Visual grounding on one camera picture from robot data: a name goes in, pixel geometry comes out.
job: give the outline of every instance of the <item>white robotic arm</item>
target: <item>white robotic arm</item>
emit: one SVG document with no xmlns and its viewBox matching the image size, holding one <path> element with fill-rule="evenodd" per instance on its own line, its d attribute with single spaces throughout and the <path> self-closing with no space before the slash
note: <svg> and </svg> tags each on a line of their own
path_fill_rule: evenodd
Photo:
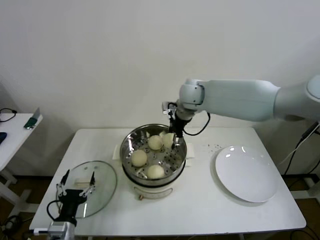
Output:
<svg viewBox="0 0 320 240">
<path fill-rule="evenodd" d="M 283 88 L 263 80 L 187 80 L 175 105 L 170 126 L 179 138 L 183 127 L 201 111 L 255 122 L 270 118 L 319 121 L 320 75 Z"/>
</svg>

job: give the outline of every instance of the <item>white plate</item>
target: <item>white plate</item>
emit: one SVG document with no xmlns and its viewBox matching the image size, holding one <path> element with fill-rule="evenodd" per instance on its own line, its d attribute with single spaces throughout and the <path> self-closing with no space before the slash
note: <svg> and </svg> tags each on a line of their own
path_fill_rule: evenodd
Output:
<svg viewBox="0 0 320 240">
<path fill-rule="evenodd" d="M 222 184 L 238 198 L 253 203 L 271 199 L 277 191 L 277 170 L 268 155 L 246 146 L 229 146 L 215 161 Z"/>
</svg>

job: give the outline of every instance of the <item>floor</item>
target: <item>floor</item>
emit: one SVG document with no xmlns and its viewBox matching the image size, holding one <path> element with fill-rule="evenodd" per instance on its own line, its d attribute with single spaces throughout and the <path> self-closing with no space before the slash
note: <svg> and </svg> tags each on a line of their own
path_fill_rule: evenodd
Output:
<svg viewBox="0 0 320 240">
<path fill-rule="evenodd" d="M 296 179 L 286 179 L 286 183 L 288 186 L 290 186 Z M 49 186 L 51 182 L 51 179 L 49 178 L 40 178 L 40 179 L 34 179 L 34 178 L 19 178 L 17 184 L 11 184 L 10 189 L 14 191 L 16 194 L 20 195 L 24 189 L 31 189 L 32 193 L 29 196 L 28 202 L 30 203 L 40 203 L 47 187 Z M 304 181 L 298 181 L 296 184 L 294 184 L 291 187 L 291 190 L 305 190 L 307 189 L 307 185 L 304 183 Z M 307 225 L 312 228 L 316 234 L 320 237 L 320 206 L 318 202 L 315 199 L 301 199 L 296 201 L 299 205 L 306 221 Z M 9 213 L 11 212 L 13 206 L 3 198 L 0 199 L 0 222 L 3 223 L 6 218 L 8 217 Z M 20 216 L 23 220 L 26 220 L 22 224 L 22 227 L 19 229 L 19 231 L 12 236 L 13 240 L 20 240 L 22 239 L 22 234 L 29 229 L 29 225 L 31 223 L 30 218 L 33 216 L 32 213 L 21 213 Z M 313 234 L 308 230 L 307 228 L 304 229 L 306 232 Z M 290 234 L 292 231 L 282 231 L 278 232 L 272 237 L 269 238 L 269 240 L 290 240 Z M 261 238 L 263 233 L 255 233 L 255 235 L 259 235 Z M 245 238 L 248 239 L 251 236 L 251 234 L 246 234 Z M 181 237 L 143 237 L 143 239 L 148 240 L 189 240 L 191 236 L 181 236 Z M 32 240 L 45 240 L 46 238 L 44 236 L 32 236 Z M 105 237 L 94 237 L 94 240 L 104 240 Z M 109 238 L 114 240 L 129 240 L 130 238 Z M 192 240 L 239 240 L 238 235 L 209 235 L 209 236 L 193 236 Z M 295 232 L 292 236 L 292 240 L 310 240 L 308 235 L 301 233 L 301 232 Z"/>
</svg>

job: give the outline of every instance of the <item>stainless steel pot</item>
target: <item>stainless steel pot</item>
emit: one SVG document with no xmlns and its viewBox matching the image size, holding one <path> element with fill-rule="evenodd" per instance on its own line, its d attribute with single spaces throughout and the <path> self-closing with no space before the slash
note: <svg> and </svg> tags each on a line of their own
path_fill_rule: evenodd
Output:
<svg viewBox="0 0 320 240">
<path fill-rule="evenodd" d="M 148 188 L 158 188 L 172 183 L 182 173 L 186 164 L 187 145 L 183 138 L 179 139 L 174 149 L 162 146 L 160 150 L 152 150 L 148 146 L 148 138 L 153 135 L 167 133 L 169 127 L 161 124 L 140 126 L 129 133 L 120 147 L 122 167 L 128 178 L 134 183 Z M 147 154 L 147 163 L 142 167 L 135 167 L 131 162 L 131 155 L 141 149 Z M 147 177 L 148 168 L 158 164 L 164 168 L 165 176 L 158 179 Z"/>
</svg>

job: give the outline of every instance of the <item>phone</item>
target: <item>phone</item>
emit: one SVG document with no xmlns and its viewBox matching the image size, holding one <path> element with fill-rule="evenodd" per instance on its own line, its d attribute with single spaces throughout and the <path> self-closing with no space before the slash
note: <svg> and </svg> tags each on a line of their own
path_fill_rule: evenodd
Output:
<svg viewBox="0 0 320 240">
<path fill-rule="evenodd" d="M 0 132 L 0 144 L 3 142 L 3 140 L 5 140 L 7 135 L 8 134 L 6 132 Z"/>
</svg>

